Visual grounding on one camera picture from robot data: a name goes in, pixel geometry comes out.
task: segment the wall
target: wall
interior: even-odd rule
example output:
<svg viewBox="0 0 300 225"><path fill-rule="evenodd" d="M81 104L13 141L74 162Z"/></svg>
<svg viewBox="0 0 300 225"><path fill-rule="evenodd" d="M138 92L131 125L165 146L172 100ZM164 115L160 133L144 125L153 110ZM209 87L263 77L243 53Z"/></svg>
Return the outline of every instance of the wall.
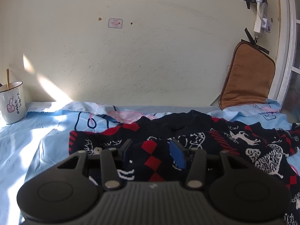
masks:
<svg viewBox="0 0 300 225"><path fill-rule="evenodd" d="M268 3L273 31L258 44L276 60ZM0 0L0 82L9 67L27 101L207 106L255 14L241 0Z"/></svg>

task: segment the sticker on wall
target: sticker on wall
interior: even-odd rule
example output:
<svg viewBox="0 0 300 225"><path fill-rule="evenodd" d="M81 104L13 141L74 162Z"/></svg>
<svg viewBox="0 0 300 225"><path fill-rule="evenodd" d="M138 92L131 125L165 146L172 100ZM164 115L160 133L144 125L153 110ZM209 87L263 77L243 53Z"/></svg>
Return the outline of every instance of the sticker on wall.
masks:
<svg viewBox="0 0 300 225"><path fill-rule="evenodd" d="M121 29L122 26L123 26L123 19L109 19L108 20L109 28Z"/></svg>

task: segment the blue bedsheet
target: blue bedsheet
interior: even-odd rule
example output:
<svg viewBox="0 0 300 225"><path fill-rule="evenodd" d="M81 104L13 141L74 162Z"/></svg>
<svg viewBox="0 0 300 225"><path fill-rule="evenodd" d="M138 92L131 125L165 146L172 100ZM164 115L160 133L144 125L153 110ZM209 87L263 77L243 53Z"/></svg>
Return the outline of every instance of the blue bedsheet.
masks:
<svg viewBox="0 0 300 225"><path fill-rule="evenodd" d="M16 196L23 183L68 156L69 132L102 132L118 123L108 114L159 118L171 112L189 112L188 107L114 107L88 102L31 103L27 116L6 125L0 119L0 225L16 225L20 210ZM208 113L216 107L195 108Z"/></svg>
<svg viewBox="0 0 300 225"><path fill-rule="evenodd" d="M287 121L285 114L279 113L281 105L271 99L267 99L266 102L267 104L227 107L224 110L212 111L209 115L230 122L240 121L247 125L260 122L264 129L290 130L292 124Z"/></svg>

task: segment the thumbs up drawing on mug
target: thumbs up drawing on mug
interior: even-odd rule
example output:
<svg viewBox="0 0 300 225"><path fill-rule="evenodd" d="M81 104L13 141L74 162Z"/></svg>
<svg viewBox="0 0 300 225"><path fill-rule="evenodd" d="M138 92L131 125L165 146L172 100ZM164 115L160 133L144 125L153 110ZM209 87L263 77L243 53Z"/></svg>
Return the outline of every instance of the thumbs up drawing on mug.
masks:
<svg viewBox="0 0 300 225"><path fill-rule="evenodd" d="M7 107L7 111L9 113L12 113L15 110L15 106L13 105L13 98L9 99L9 104L6 106Z"/></svg>

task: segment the white mug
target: white mug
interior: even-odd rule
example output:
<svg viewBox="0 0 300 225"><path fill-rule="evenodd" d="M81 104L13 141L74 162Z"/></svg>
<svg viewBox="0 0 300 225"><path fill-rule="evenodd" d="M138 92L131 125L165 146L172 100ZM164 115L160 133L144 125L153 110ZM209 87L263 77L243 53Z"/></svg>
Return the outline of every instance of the white mug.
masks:
<svg viewBox="0 0 300 225"><path fill-rule="evenodd" d="M0 87L0 110L7 124L20 121L26 115L26 107L23 95L23 82L9 83Z"/></svg>

